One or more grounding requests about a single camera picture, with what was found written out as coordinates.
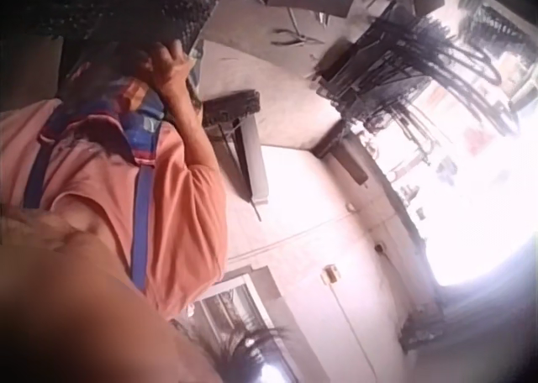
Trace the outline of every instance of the white wall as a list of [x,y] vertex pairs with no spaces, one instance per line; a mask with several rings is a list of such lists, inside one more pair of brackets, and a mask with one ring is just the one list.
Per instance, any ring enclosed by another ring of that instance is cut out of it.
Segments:
[[363,228],[375,243],[382,243],[386,249],[390,261],[383,258],[381,264],[388,283],[396,292],[400,326],[412,311],[419,310],[431,316],[438,314],[435,281],[425,252],[416,240],[419,237],[413,239],[400,217],[401,212],[405,211],[404,207],[398,210],[393,205],[382,185],[388,185],[388,181],[382,180],[384,175],[366,149],[358,143],[358,138],[348,137],[342,144],[368,174],[368,180],[359,186],[333,155],[328,155],[324,162],[340,190],[357,210]]
[[[226,154],[217,152],[225,164]],[[261,222],[240,197],[233,166],[225,166],[228,270],[268,266],[329,381],[375,381],[360,344],[379,382],[403,381],[397,305],[359,214],[348,210],[326,164],[309,152],[264,146],[262,154],[270,193],[258,207]],[[329,264],[342,276],[334,293],[320,277]]]

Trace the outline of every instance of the pliers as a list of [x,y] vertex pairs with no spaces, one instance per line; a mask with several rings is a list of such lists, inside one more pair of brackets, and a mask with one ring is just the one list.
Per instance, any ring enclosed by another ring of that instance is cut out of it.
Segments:
[[294,46],[294,45],[322,45],[323,41],[315,39],[313,37],[305,36],[294,32],[289,29],[275,29],[273,30],[274,34],[287,34],[291,36],[291,39],[285,41],[272,41],[272,45],[281,45],[281,46]]

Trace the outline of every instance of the plaid fabric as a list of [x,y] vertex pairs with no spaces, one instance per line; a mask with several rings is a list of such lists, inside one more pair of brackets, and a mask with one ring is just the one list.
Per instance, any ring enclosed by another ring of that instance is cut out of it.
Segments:
[[111,83],[103,97],[69,113],[60,105],[40,133],[40,142],[55,144],[68,132],[87,122],[112,124],[125,137],[133,160],[154,165],[164,105],[155,91],[135,78]]

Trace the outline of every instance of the hanging tool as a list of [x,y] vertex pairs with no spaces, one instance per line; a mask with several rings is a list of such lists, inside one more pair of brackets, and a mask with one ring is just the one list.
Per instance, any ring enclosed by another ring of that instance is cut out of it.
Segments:
[[294,46],[294,45],[322,45],[324,41],[315,39],[314,37],[308,37],[304,34],[297,34],[289,29],[276,29],[275,34],[289,34],[291,38],[286,41],[272,41],[272,45],[281,46]]
[[301,34],[299,31],[299,27],[297,25],[297,19],[295,19],[295,15],[293,14],[293,10],[291,8],[287,9],[287,13],[289,14],[289,18],[292,20],[292,26],[293,30],[289,29],[275,29],[273,33],[275,34],[287,34],[291,36],[291,39],[285,40],[285,41],[272,41],[272,45],[280,45],[280,46],[299,46],[299,45],[322,45],[324,44],[324,41],[321,41],[319,39],[315,39],[314,37],[308,37],[304,34]]

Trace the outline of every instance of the wire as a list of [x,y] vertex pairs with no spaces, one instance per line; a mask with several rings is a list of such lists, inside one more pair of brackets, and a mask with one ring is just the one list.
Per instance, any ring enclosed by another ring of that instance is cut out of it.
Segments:
[[377,378],[377,372],[376,372],[376,369],[373,367],[373,363],[372,361],[370,360],[370,357],[368,356],[368,353],[366,352],[366,350],[364,349],[364,347],[362,346],[362,343],[361,343],[361,340],[359,339],[359,336],[357,335],[356,331],[355,331],[355,328],[353,327],[353,324],[351,324],[351,320],[349,317],[347,317],[347,313],[345,312],[344,310],[344,307],[342,306],[341,302],[340,302],[340,299],[338,298],[338,296],[336,295],[336,292],[335,292],[335,289],[333,288],[332,285],[329,285],[329,289],[330,291],[332,292],[333,296],[335,297],[335,300],[336,300],[336,303],[338,304],[338,307],[340,308],[340,310],[342,311],[342,314],[344,315],[344,318],[345,318],[345,321],[347,322],[347,325],[350,327],[350,330],[351,332],[353,333],[353,337],[355,337],[355,341],[356,343],[359,345],[359,348],[361,349],[361,352],[362,354],[364,355],[364,359],[367,360],[367,363],[368,363],[368,366],[370,366],[370,370],[372,371],[373,373],[373,376],[376,380],[376,383],[379,382],[379,379]]

